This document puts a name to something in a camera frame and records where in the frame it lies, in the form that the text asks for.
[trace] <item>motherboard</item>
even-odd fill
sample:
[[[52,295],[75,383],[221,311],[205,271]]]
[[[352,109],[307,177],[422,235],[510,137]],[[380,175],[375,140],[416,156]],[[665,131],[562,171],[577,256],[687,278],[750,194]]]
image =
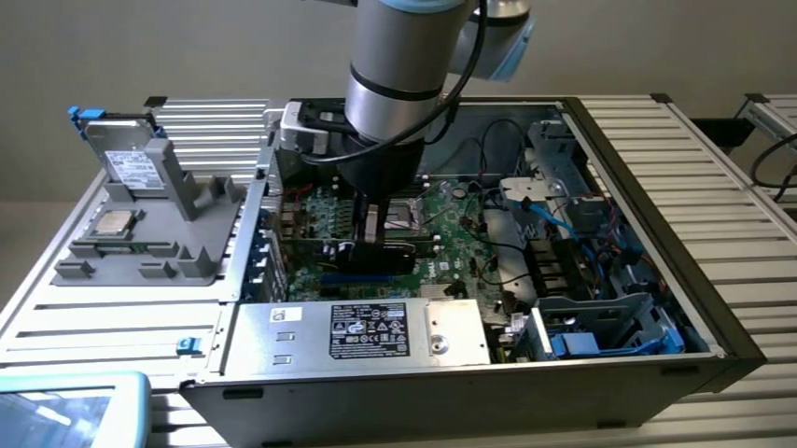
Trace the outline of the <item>motherboard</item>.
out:
[[[491,247],[462,225],[463,217],[475,215],[480,191],[455,178],[424,184],[391,201],[386,239],[418,248],[412,273],[395,276],[339,274],[331,262],[319,261],[319,248],[328,255],[350,236],[351,197],[330,186],[286,193],[280,232],[288,301],[455,296],[478,300],[486,321],[506,321],[506,315],[494,311],[500,308],[500,287],[487,283],[498,282]]]

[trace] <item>robotic arm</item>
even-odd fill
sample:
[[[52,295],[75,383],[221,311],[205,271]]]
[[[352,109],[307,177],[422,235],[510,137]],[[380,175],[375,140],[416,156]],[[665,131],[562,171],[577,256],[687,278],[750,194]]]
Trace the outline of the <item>robotic arm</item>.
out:
[[[356,7],[346,100],[324,111],[343,112],[344,121],[324,120],[323,111],[314,115],[322,119],[306,119],[318,105],[294,105],[299,127],[316,135],[319,130],[340,133],[342,143],[330,154],[316,147],[292,148],[304,162],[339,166],[358,191],[355,240],[380,245],[388,198],[415,177],[432,121],[454,107],[472,76],[508,80],[533,20],[519,0],[360,0]],[[440,101],[450,71],[462,76]],[[283,133],[295,132],[296,123],[287,126],[286,119]],[[295,138],[283,135],[287,140]]]

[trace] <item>blue tab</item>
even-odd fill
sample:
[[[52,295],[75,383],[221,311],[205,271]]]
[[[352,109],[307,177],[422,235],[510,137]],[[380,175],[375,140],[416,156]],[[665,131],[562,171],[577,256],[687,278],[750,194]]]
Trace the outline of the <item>blue tab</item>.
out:
[[[550,348],[553,349],[553,355],[557,358],[566,356],[567,349],[565,347],[565,340],[562,339],[561,334],[557,334],[553,338],[550,338]]]
[[[200,342],[199,338],[180,339],[176,343],[176,355],[179,357],[183,355],[201,355],[201,350],[199,349]]]
[[[104,117],[104,109],[85,109],[79,118],[80,119],[100,119]]]
[[[69,121],[72,122],[72,126],[75,126],[75,130],[77,131],[77,135],[80,136],[80,138],[87,141],[88,137],[85,136],[85,131],[83,130],[83,127],[80,126],[80,108],[77,106],[72,106],[68,108],[68,110],[65,111],[69,114]]]
[[[559,336],[565,339],[567,353],[573,357],[594,357],[601,353],[593,333],[565,333]]]

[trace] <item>cable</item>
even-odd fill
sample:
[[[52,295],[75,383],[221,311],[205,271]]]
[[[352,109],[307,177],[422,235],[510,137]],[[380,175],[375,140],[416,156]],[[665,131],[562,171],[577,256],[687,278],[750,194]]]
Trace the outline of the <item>cable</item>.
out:
[[[761,179],[758,179],[758,166],[761,166],[761,162],[766,159],[766,157],[769,157],[769,155],[777,151],[781,147],[783,147],[785,145],[790,144],[792,142],[797,141],[797,133],[790,135],[789,137],[786,137],[783,140],[781,140],[779,142],[777,142],[774,145],[771,145],[759,155],[758,157],[755,157],[755,160],[751,161],[751,166],[750,166],[750,179],[753,181],[753,183],[759,186],[759,187],[767,187],[770,189],[793,189],[797,188],[797,184],[789,184],[787,181],[785,181],[781,184],[771,184],[770,182],[762,182]]]
[[[778,202],[781,200],[781,198],[783,197],[783,193],[786,193],[786,189],[787,189],[787,183],[792,181],[793,177],[794,177],[794,170],[792,170],[787,173],[786,177],[783,177],[783,182],[781,182],[781,188],[777,190],[777,194],[771,198],[773,201]]]
[[[478,0],[478,10],[487,11],[487,0]],[[302,154],[302,160],[306,163],[314,165],[332,165],[339,163],[346,163],[350,161],[355,161],[362,159],[364,156],[374,154],[378,151],[388,149],[394,147],[398,143],[406,140],[408,137],[415,135],[418,131],[420,131],[426,126],[431,124],[431,122],[439,117],[439,115],[459,101],[459,94],[464,90],[464,86],[471,79],[472,70],[475,70],[475,65],[478,63],[478,58],[482,54],[482,48],[484,47],[484,34],[487,33],[487,14],[478,15],[478,27],[475,31],[475,40],[472,43],[472,51],[471,56],[468,58],[468,63],[464,66],[464,70],[462,71],[462,77],[456,81],[451,92],[446,96],[446,99],[440,102],[439,105],[435,106],[432,111],[430,112],[428,116],[422,119],[418,123],[410,126],[404,131],[398,133],[394,137],[384,140],[383,142],[371,145],[366,149],[354,152],[351,154],[343,154],[340,156],[332,157],[319,157],[311,154]]]
[[[502,287],[503,285],[506,285],[507,283],[511,283],[519,279],[522,279],[523,277],[530,277],[531,274],[530,273],[522,273],[520,275],[518,275],[516,277],[511,278],[510,280],[507,280],[506,282],[491,282],[490,280],[487,280],[484,278],[483,272],[479,273],[479,280],[482,282],[484,282],[487,285],[492,285],[494,287]]]
[[[490,280],[487,280],[484,278],[484,269],[487,268],[487,265],[490,263],[492,263],[492,260],[495,259],[495,255],[491,256],[490,260],[487,260],[487,262],[484,263],[484,265],[482,266],[482,268],[478,270],[478,279],[484,282],[487,285],[492,285],[494,287],[500,287],[503,285],[506,285],[507,283],[511,283],[516,280],[519,280],[523,277],[530,277],[531,274],[530,273],[522,273],[520,275],[518,275],[516,277],[512,277],[510,280],[504,281],[504,282],[491,282]]]
[[[471,236],[471,238],[474,238],[474,240],[478,241],[480,244],[483,244],[483,245],[491,245],[494,247],[506,247],[507,249],[516,250],[522,254],[524,253],[523,247],[520,247],[519,245],[508,245],[506,243],[494,243],[492,241],[484,240],[484,239],[479,238],[478,236],[475,236],[471,233],[471,231],[467,229],[467,227],[464,227],[464,225],[462,225],[462,229]]]
[[[520,210],[523,210],[523,205],[520,203],[518,203],[518,208]],[[578,239],[578,235],[575,233],[575,229],[573,229],[573,227],[563,221],[561,221],[559,219],[557,219],[555,217],[553,217],[553,215],[547,212],[547,210],[545,210],[539,205],[537,205],[535,203],[531,203],[529,205],[529,211],[534,212],[537,215],[539,215],[541,217],[543,217],[543,219],[550,222],[551,224],[559,226],[561,228],[563,228],[569,233],[570,236],[573,236],[573,238]]]
[[[496,119],[494,122],[491,122],[487,125],[487,128],[484,128],[484,132],[482,132],[482,138],[479,139],[479,179],[482,177],[482,175],[484,175],[484,173],[487,172],[487,154],[486,154],[486,147],[487,147],[487,135],[490,134],[490,129],[492,128],[492,126],[495,126],[496,124],[500,123],[507,123],[510,124],[515,131],[518,132],[518,136],[520,137],[520,141],[519,141],[519,151],[518,151],[518,156],[523,155],[523,151],[526,150],[526,132],[523,131],[522,126],[518,124],[518,122],[514,119]]]
[[[448,132],[448,128],[451,128],[451,125],[454,124],[454,119],[456,118],[456,109],[459,108],[459,102],[454,102],[454,104],[451,105],[451,107],[448,107],[448,113],[446,114],[446,122],[443,123],[443,127],[439,129],[439,132],[435,135],[435,138],[432,138],[428,142],[423,142],[424,145],[434,145],[436,142],[439,142],[443,137],[446,136],[446,133]]]

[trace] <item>green circuit board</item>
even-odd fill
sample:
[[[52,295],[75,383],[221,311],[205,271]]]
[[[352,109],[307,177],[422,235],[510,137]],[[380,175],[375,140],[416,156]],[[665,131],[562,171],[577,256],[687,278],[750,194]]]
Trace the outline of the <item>green circuit board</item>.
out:
[[[475,216],[479,208],[474,201],[476,193],[455,199],[452,189],[466,189],[467,185],[452,179],[444,182],[434,184],[415,199],[419,228],[408,230],[403,227],[406,222],[395,223],[386,233],[387,240],[411,242],[424,248],[419,250],[415,269],[411,274],[392,276],[388,282],[378,284],[340,284],[335,287],[322,284],[322,276],[336,271],[331,263],[318,261],[314,254],[318,254],[319,245],[334,244],[348,237],[352,202],[336,197],[324,187],[298,199],[286,198],[282,230],[290,301],[439,297],[440,290],[458,278],[464,282],[467,297],[476,299],[483,308],[482,315],[494,315],[496,321],[504,320],[503,313],[492,312],[495,301],[502,297],[500,288],[479,280],[471,269],[471,258],[478,269],[484,267],[491,259],[491,248],[475,241],[459,224],[468,203],[468,214]],[[404,200],[398,200],[398,203],[403,206]],[[484,272],[484,277],[498,280],[496,273],[490,270]]]

